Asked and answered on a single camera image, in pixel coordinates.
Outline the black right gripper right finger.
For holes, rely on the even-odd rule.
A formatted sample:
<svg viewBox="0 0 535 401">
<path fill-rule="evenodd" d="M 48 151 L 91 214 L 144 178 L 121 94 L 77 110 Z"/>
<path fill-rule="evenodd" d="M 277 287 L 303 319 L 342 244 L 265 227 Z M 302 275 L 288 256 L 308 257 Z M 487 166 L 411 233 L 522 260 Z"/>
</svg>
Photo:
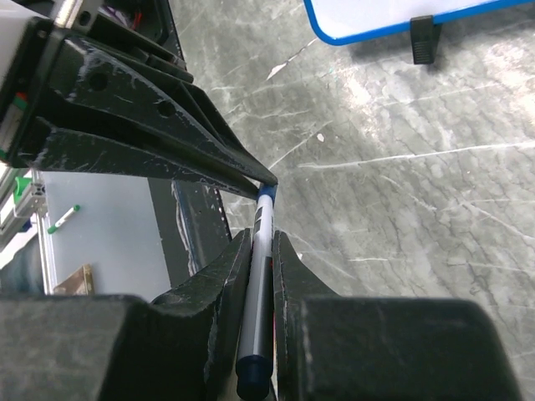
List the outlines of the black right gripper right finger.
<svg viewBox="0 0 535 401">
<path fill-rule="evenodd" d="M 498 332 L 455 298 L 343 297 L 273 243 L 281 400 L 519 400 Z"/>
</svg>

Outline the white blue whiteboard marker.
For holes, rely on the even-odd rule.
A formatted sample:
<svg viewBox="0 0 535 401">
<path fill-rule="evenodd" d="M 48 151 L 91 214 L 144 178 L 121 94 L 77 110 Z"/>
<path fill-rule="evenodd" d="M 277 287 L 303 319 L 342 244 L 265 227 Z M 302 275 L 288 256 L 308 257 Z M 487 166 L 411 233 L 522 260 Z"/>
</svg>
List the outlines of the white blue whiteboard marker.
<svg viewBox="0 0 535 401">
<path fill-rule="evenodd" d="M 264 400 L 273 374 L 273 199 L 260 195 L 237 351 L 237 395 Z"/>
</svg>

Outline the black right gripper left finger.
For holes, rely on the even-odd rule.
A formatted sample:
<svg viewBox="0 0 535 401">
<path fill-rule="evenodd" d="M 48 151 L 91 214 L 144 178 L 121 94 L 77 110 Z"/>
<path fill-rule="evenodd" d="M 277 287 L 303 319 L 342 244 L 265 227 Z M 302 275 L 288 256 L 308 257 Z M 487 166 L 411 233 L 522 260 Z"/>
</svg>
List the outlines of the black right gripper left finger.
<svg viewBox="0 0 535 401">
<path fill-rule="evenodd" d="M 251 256 L 241 231 L 180 286 L 132 296 L 4 296 L 4 400 L 234 400 Z"/>
</svg>

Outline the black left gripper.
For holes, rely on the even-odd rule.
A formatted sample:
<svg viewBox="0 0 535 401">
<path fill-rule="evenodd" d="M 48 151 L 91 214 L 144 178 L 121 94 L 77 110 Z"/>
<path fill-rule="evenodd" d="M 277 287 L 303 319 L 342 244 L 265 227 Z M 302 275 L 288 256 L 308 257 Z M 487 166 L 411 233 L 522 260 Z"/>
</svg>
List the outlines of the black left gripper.
<svg viewBox="0 0 535 401">
<path fill-rule="evenodd" d="M 1 159 L 41 171 L 181 180 L 254 198 L 277 177 L 192 84 L 167 1 L 54 1 Z"/>
</svg>

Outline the blue marker cap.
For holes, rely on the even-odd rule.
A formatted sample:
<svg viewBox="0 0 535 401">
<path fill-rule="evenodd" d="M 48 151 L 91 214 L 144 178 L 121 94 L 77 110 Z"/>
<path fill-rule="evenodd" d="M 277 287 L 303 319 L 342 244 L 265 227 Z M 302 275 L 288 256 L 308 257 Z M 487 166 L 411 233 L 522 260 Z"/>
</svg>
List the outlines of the blue marker cap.
<svg viewBox="0 0 535 401">
<path fill-rule="evenodd" d="M 269 196 L 273 203 L 275 203 L 275 198 L 277 194 L 277 185 L 260 185 L 258 190 L 258 196 L 257 198 L 260 198 L 261 196 Z"/>
</svg>

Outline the blue framed whiteboard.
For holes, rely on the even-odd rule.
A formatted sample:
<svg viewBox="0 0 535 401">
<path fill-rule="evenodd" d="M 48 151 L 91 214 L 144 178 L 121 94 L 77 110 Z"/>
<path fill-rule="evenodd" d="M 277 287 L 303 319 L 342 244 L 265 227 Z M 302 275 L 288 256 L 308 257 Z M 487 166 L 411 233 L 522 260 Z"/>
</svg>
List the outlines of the blue framed whiteboard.
<svg viewBox="0 0 535 401">
<path fill-rule="evenodd" d="M 435 23 L 524 4 L 523 0 L 305 0 L 310 25 L 323 42 L 343 46 L 410 29 L 410 20 Z"/>
</svg>

